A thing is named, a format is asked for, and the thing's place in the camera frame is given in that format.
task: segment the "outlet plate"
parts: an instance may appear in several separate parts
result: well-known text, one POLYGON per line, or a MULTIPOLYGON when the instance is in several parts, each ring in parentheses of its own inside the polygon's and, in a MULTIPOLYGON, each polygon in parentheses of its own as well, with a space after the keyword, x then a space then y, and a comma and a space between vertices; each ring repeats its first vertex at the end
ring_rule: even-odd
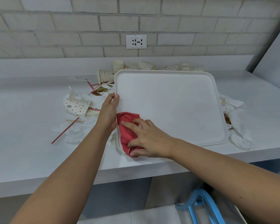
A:
POLYGON ((146 49, 147 35, 126 35, 127 49, 146 49))

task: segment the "hand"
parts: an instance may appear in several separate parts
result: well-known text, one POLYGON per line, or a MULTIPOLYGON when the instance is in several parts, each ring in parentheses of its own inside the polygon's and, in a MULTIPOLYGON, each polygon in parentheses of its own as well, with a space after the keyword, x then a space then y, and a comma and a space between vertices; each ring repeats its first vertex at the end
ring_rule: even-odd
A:
POLYGON ((171 158, 172 150, 176 147, 177 139, 169 136, 165 132, 157 128, 152 121, 143 119, 134 119, 134 123, 122 122, 121 124, 134 131, 138 138, 131 140, 128 147, 141 146, 144 149, 137 149, 130 153, 134 156, 147 157, 164 157, 171 158))
POLYGON ((112 93, 106 97, 96 122, 98 127, 102 127, 103 130, 109 131, 110 133, 116 128, 116 106, 118 103, 118 94, 112 93))

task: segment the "blue plastic object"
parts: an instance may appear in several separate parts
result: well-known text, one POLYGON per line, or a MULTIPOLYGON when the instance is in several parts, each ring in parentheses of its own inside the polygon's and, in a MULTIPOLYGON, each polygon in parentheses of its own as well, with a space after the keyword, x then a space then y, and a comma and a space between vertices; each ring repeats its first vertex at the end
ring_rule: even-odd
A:
POLYGON ((212 224, 225 224, 224 219, 215 204, 214 200, 211 198, 211 196, 204 190, 204 189, 196 189, 192 193, 189 200, 184 203, 183 205, 175 205, 176 210, 179 211, 189 211, 192 219, 193 224, 198 224, 194 207, 195 206, 202 206, 205 205, 205 203, 208 205, 209 209, 207 210, 208 217, 212 224))

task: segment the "red cloth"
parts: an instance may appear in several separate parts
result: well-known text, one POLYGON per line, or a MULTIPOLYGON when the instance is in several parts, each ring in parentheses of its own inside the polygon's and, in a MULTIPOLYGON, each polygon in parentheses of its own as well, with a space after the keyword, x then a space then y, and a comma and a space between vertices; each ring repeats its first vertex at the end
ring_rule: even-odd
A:
POLYGON ((117 117, 117 124, 119 125, 119 130, 120 130, 120 141, 121 141, 121 145, 122 148, 124 150, 124 152, 130 156, 131 151, 136 150, 136 149, 140 149, 142 147, 140 146, 135 146, 132 148, 128 148, 127 145, 128 143, 133 140, 138 138, 137 134, 135 134, 132 130, 130 130, 129 128, 124 127, 121 122, 125 121, 125 122, 131 122, 133 123, 134 119, 139 119, 140 116, 138 114, 134 114, 134 113, 129 113, 129 112, 121 112, 118 113, 116 115, 117 117))

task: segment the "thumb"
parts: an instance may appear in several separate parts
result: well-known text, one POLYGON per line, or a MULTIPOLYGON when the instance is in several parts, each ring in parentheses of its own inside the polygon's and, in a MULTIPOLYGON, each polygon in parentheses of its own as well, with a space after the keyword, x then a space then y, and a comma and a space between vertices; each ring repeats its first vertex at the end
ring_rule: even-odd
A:
POLYGON ((136 149, 134 151, 132 151, 130 153, 130 157, 135 157, 135 156, 147 156, 147 157, 151 157, 150 156, 150 153, 146 150, 146 149, 143 149, 143 148, 140 148, 140 149, 136 149))
POLYGON ((111 102, 112 105, 117 106, 119 103, 119 95, 115 94, 113 101, 111 102))

